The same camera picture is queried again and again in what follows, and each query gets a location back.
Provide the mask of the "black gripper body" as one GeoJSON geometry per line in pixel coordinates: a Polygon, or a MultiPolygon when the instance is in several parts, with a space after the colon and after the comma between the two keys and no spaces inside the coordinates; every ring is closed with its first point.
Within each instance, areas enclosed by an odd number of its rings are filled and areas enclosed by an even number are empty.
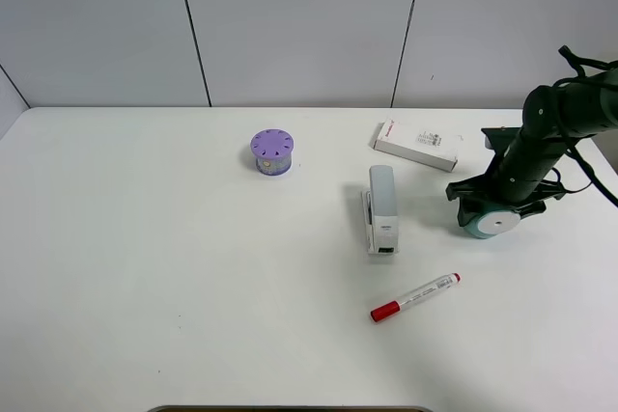
{"type": "Polygon", "coordinates": [[[561,181],[546,179],[566,153],[561,139],[537,140],[516,127],[486,127],[482,132],[493,151],[492,161],[485,173],[449,183],[448,200],[469,197],[519,212],[521,206],[566,195],[561,181]]]}

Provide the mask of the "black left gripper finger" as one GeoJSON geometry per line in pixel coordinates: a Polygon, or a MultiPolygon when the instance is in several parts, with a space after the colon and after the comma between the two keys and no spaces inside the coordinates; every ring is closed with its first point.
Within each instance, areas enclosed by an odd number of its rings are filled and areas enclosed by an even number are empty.
{"type": "Polygon", "coordinates": [[[458,210],[458,223],[460,227],[466,227],[479,216],[479,202],[473,198],[460,197],[458,210]]]}

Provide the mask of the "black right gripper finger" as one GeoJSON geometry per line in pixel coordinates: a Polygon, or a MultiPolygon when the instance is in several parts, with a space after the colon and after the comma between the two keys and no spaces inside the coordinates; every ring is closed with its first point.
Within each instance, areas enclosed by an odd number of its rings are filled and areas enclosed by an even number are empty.
{"type": "Polygon", "coordinates": [[[527,217],[542,214],[547,210],[546,204],[544,202],[533,202],[525,206],[521,206],[519,208],[519,216],[521,219],[525,219],[527,217]]]}

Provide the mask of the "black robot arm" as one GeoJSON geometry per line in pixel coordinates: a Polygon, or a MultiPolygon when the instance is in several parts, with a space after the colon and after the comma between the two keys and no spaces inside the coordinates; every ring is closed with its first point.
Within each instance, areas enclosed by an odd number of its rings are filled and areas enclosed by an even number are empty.
{"type": "Polygon", "coordinates": [[[569,194],[561,179],[548,180],[563,157],[573,159],[591,185],[611,203],[617,198],[599,180],[576,145],[617,127],[617,65],[592,62],[598,74],[576,76],[540,86],[525,100],[519,127],[486,127],[483,133],[493,158],[474,178],[451,182],[450,201],[458,201],[458,224],[468,233],[488,238],[510,231],[522,219],[546,210],[547,199],[569,194]]]}

